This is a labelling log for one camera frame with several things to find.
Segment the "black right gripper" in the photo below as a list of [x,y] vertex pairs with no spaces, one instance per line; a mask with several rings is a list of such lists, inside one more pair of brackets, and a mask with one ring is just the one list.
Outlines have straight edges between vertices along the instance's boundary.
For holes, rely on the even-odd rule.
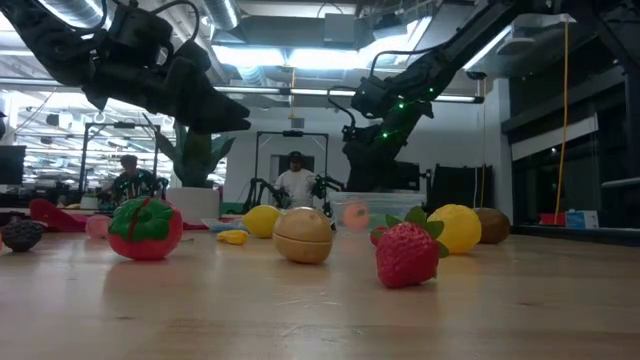
[[381,123],[356,127],[343,146],[343,153],[351,164],[347,190],[380,192],[390,189],[397,171],[393,160],[423,116],[433,117],[430,102],[399,103],[382,117]]

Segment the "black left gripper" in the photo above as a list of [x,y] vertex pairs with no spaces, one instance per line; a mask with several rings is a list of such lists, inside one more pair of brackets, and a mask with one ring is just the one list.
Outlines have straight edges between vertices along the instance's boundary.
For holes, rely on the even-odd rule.
[[[168,78],[176,80],[177,108],[171,104]],[[99,61],[84,85],[87,100],[103,110],[109,99],[144,108],[150,113],[172,116],[199,134],[248,130],[248,108],[217,91],[205,73],[184,57],[170,65],[144,67]]]

